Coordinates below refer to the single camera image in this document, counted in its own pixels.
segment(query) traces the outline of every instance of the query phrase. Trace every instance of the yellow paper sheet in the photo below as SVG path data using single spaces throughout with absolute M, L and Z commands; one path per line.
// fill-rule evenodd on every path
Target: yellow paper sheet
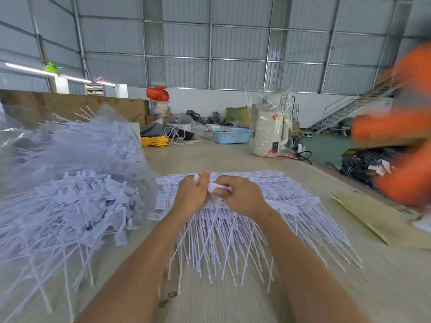
M 357 192 L 337 192 L 334 197 L 386 244 L 431 249 L 431 235 L 404 221 L 396 209 Z

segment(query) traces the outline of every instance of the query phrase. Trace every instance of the yellow cord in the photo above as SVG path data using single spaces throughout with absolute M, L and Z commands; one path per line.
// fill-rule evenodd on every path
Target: yellow cord
M 159 146 L 164 147 L 169 145 L 168 136 L 160 137 L 141 137 L 142 146 Z

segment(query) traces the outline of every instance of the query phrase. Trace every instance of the person's right hand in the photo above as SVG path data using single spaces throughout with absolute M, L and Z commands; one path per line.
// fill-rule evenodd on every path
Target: person's right hand
M 232 192 L 225 188 L 216 188 L 213 194 L 223 198 L 226 204 L 238 214 L 254 219 L 271 208 L 263 198 L 259 186 L 249 179 L 238 176 L 220 176 L 215 183 L 232 188 Z

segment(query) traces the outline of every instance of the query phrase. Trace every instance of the person's left hand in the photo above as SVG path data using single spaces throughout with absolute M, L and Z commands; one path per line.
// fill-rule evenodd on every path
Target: person's left hand
M 209 200 L 208 192 L 209 170 L 205 169 L 196 181 L 193 176 L 187 176 L 180 181 L 172 210 L 191 219 Z

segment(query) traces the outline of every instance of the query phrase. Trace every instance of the red plastic bag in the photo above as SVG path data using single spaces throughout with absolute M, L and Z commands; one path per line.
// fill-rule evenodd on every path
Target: red plastic bag
M 156 86 L 147 88 L 147 97 L 154 101 L 169 101 L 169 94 L 165 91 L 167 86 Z

